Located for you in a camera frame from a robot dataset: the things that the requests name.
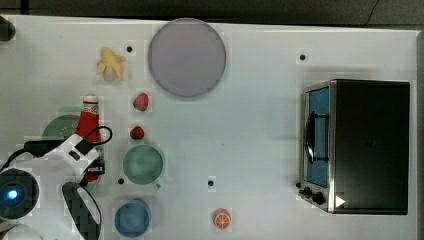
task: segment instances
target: blue bowl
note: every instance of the blue bowl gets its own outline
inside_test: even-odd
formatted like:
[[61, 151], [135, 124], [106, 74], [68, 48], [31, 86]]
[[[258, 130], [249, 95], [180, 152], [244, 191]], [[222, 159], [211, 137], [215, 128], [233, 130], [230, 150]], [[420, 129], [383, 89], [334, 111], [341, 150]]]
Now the blue bowl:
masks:
[[151, 211], [140, 199], [129, 201], [115, 215], [115, 227], [125, 237], [141, 236], [149, 227]]

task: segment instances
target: oven knob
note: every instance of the oven knob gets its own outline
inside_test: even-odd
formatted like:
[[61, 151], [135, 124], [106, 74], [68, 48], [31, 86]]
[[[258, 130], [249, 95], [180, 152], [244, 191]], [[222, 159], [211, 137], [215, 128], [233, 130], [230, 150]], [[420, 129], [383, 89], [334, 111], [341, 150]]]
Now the oven knob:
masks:
[[306, 198], [310, 198], [312, 191], [309, 187], [305, 187], [303, 190], [299, 190], [299, 193], [305, 196]]
[[312, 201], [314, 201], [318, 205], [321, 205], [321, 204], [324, 203], [324, 195], [322, 195], [321, 192], [317, 192], [315, 194], [312, 194]]

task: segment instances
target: orange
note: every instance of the orange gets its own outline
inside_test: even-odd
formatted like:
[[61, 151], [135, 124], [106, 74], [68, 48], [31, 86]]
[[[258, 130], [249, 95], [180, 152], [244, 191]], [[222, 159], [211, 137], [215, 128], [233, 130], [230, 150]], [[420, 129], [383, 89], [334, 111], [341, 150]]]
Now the orange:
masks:
[[218, 209], [214, 213], [214, 224], [218, 229], [224, 230], [230, 226], [231, 215], [225, 209]]

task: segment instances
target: toaster oven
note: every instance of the toaster oven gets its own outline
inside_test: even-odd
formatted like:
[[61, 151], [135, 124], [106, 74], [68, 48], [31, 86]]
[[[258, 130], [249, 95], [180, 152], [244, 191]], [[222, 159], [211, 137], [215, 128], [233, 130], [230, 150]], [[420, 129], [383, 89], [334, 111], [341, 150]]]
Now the toaster oven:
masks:
[[303, 100], [302, 199], [335, 214], [406, 215], [409, 83], [336, 79]]

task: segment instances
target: white table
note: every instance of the white table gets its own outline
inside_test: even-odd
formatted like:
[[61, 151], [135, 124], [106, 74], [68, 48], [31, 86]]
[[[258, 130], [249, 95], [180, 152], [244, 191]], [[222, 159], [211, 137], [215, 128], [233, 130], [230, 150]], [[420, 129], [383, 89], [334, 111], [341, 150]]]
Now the white table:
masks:
[[[163, 91], [147, 66], [150, 40], [165, 22], [8, 18], [17, 35], [0, 43], [0, 159], [39, 139], [55, 117], [78, 111], [84, 95], [97, 94], [114, 131], [105, 147], [107, 173], [94, 192], [104, 239], [120, 239], [113, 216], [133, 197], [152, 209], [144, 239], [416, 239], [417, 32], [211, 24], [227, 49], [224, 76], [210, 94], [184, 101]], [[123, 82], [95, 73], [106, 46], [127, 57]], [[297, 196], [300, 94], [333, 78], [411, 82], [407, 216], [329, 215]], [[144, 113], [131, 106], [140, 92], [153, 100]], [[166, 156], [157, 192], [125, 177], [117, 183], [126, 150], [137, 145], [128, 134], [136, 124], [146, 130], [144, 143]], [[208, 176], [216, 177], [213, 191]], [[233, 223], [217, 232], [210, 214], [221, 207], [232, 211]]]

